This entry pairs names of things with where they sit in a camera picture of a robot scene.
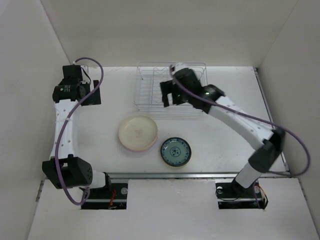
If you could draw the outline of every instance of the wall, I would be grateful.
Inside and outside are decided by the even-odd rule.
[[[41,0],[70,61],[259,66],[297,0]]]
[[[69,61],[39,0],[0,7],[0,239],[23,240],[54,139],[53,87]]]
[[[310,149],[311,168],[300,178],[320,231],[320,1],[300,0],[264,59],[259,75],[277,123],[292,129]],[[305,153],[287,138],[285,156],[293,172],[303,169]]]

